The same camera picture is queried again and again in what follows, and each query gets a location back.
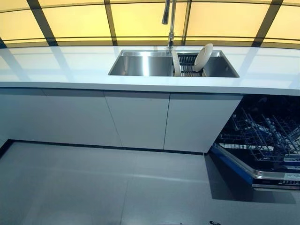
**dishwasher rack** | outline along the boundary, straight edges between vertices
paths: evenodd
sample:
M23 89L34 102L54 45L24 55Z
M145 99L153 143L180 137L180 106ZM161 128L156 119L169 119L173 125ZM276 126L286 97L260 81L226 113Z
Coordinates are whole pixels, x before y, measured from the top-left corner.
M252 113L236 109L217 138L224 148L248 151L256 161L300 166L300 120L293 113Z

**lower cabinet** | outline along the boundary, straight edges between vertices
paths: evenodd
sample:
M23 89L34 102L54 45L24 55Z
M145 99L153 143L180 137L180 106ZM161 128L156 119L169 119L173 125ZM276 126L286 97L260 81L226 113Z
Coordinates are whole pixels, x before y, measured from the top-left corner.
M6 139L120 146L102 91L0 89Z
M0 89L0 135L5 139L46 141L51 121L40 89Z
M99 90L43 90L52 115L48 140L121 146L105 97Z
M225 94L0 89L0 140L207 152L241 99Z
M124 147L163 149L169 93L104 94Z
M165 150L208 152L241 95L171 94Z

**gray floor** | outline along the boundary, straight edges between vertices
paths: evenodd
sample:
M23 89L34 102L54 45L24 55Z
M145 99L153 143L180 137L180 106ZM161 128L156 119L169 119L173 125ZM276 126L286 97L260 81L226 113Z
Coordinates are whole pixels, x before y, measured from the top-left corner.
M14 143L1 225L298 225L300 193L253 191L213 156Z

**white plate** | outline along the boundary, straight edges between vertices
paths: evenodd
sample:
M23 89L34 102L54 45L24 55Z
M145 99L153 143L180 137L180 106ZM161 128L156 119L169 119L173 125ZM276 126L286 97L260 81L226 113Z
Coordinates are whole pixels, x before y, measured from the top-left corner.
M198 53L194 63L194 70L196 72L199 72L205 66L207 61L210 59L213 48L214 48L213 44L207 44Z

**white countertop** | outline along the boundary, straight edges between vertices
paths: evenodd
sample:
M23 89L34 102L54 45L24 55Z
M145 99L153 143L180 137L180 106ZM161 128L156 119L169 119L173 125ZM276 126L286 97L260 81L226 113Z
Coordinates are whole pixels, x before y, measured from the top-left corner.
M0 87L72 88L300 96L300 51L215 47L240 78L109 76L123 49L161 50L160 46L78 46L0 49ZM178 46L199 50L201 46Z

